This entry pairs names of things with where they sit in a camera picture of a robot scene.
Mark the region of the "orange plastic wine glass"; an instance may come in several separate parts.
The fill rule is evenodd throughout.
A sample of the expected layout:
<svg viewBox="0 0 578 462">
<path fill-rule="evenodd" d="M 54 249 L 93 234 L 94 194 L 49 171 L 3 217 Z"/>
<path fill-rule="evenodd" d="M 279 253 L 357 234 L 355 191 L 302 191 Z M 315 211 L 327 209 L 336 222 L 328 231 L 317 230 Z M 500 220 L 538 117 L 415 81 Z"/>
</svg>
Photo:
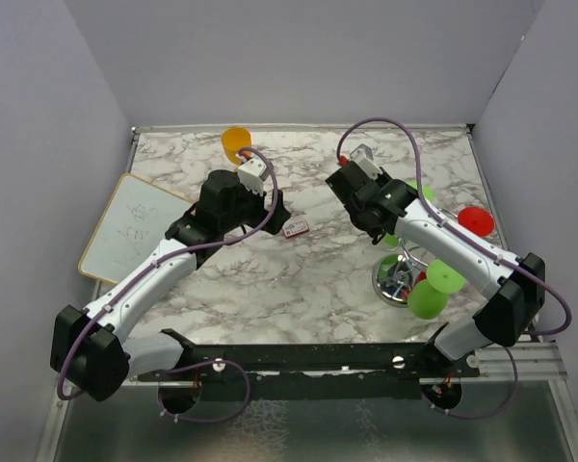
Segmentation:
<svg viewBox="0 0 578 462">
<path fill-rule="evenodd" d="M 250 131 L 244 127 L 230 127 L 221 135 L 221 143 L 225 157 L 236 167 L 246 163 L 252 158 L 249 152 L 240 153 L 244 147 L 251 146 Z"/>
</svg>

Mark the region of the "green wine glass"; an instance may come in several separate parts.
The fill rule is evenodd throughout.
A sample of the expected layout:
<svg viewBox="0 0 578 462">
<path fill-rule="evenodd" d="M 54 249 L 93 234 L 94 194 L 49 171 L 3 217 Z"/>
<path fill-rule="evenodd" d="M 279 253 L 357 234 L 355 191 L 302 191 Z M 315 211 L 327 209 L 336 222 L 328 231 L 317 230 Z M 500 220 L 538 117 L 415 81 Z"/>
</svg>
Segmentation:
<svg viewBox="0 0 578 462">
<path fill-rule="evenodd" d="M 407 308 L 419 319 L 432 320 L 447 306 L 450 295 L 463 288 L 465 278 L 439 259 L 428 265 L 425 274 L 410 290 Z"/>
<path fill-rule="evenodd" d="M 418 185 L 415 180 L 408 181 L 407 184 L 415 189 L 418 189 Z M 423 185 L 422 193 L 429 201 L 434 202 L 434 192 L 430 187 Z M 382 241 L 385 247 L 389 249 L 394 249 L 400 245 L 400 240 L 396 235 L 386 234 Z"/>
</svg>

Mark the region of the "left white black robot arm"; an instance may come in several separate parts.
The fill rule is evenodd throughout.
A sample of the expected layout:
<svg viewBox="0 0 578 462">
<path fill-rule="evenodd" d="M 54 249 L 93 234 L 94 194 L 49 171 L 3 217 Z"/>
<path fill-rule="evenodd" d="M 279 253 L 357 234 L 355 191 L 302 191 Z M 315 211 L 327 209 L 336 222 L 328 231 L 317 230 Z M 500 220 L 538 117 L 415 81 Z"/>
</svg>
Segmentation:
<svg viewBox="0 0 578 462">
<path fill-rule="evenodd" d="M 214 170 L 199 200 L 167 230 L 151 254 L 113 290 L 82 309 L 65 307 L 56 317 L 50 366 L 59 375 L 62 400 L 87 394 L 109 398 L 128 378 L 163 371 L 179 380 L 193 368 L 194 357 L 177 335 L 159 333 L 139 341 L 129 335 L 144 314 L 178 282 L 189 277 L 218 250 L 242 239 L 231 231 L 277 234 L 290 214 L 282 192 L 273 190 L 264 204 L 263 184 L 275 179 L 262 161 L 236 171 Z"/>
</svg>

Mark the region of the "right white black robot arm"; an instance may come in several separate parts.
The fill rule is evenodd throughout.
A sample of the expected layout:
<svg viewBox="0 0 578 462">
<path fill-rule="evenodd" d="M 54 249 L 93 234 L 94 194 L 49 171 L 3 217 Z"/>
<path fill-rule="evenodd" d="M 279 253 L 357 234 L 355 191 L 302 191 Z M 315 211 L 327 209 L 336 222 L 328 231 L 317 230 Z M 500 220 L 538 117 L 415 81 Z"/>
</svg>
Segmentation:
<svg viewBox="0 0 578 462">
<path fill-rule="evenodd" d="M 444 217 L 418 191 L 378 167 L 350 161 L 327 183 L 351 223 L 375 243 L 384 234 L 405 238 L 463 276 L 486 298 L 472 315 L 440 328 L 423 353 L 425 369 L 444 376 L 468 352 L 489 345 L 511 347 L 545 299 L 545 263 L 534 253 L 519 257 Z"/>
</svg>

